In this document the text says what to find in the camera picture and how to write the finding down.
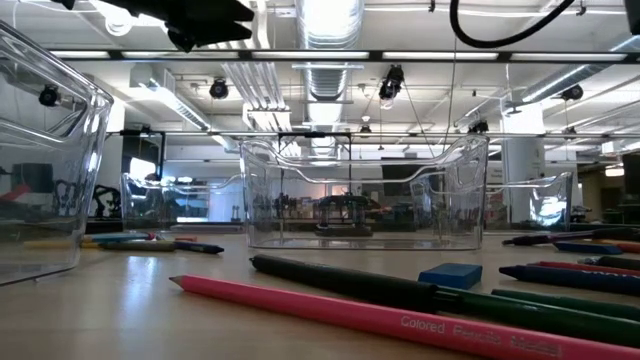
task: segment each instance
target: wooden table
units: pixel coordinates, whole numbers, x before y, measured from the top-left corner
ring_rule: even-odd
[[[6,359],[474,359],[465,354],[342,329],[183,293],[167,278],[197,274],[317,294],[254,272],[244,235],[198,235],[221,256],[83,250],[68,273],[0,288],[0,349]],[[442,262],[482,264],[482,284],[638,305],[638,298],[518,282],[498,267],[584,257],[552,246],[502,247],[486,237],[481,251],[268,250],[292,259],[416,279]]]

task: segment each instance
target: pencil tip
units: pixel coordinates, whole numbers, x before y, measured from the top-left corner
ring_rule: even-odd
[[[180,276],[173,276],[170,277],[169,280],[173,281],[174,283],[180,285]]]

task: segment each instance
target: ceiling beam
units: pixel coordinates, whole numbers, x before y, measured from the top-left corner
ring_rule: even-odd
[[[638,65],[634,52],[559,52],[559,51],[441,51],[441,50],[274,50],[220,49],[195,50],[188,54],[178,50],[124,49],[49,49],[66,61],[128,62],[351,62],[351,63],[438,63],[467,64],[608,64]]]

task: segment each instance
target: pink colored pencil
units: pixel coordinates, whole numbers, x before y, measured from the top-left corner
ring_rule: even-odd
[[[640,349],[448,318],[200,276],[171,281],[184,290],[493,359],[638,360]]]

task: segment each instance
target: black camera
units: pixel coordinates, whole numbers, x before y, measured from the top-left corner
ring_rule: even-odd
[[[46,107],[55,107],[60,103],[60,93],[55,85],[45,85],[38,97],[40,104]]]
[[[584,96],[584,90],[580,85],[572,86],[560,94],[560,98],[564,101],[580,100]]]
[[[402,90],[402,83],[404,82],[404,71],[402,71],[401,65],[391,65],[391,69],[387,73],[387,77],[382,82],[380,87],[380,99],[391,100],[398,95]]]
[[[486,121],[480,121],[472,126],[469,126],[467,134],[484,134],[489,131],[489,124]]]
[[[216,100],[226,99],[229,96],[227,81],[223,78],[213,80],[213,85],[209,89],[209,95]]]

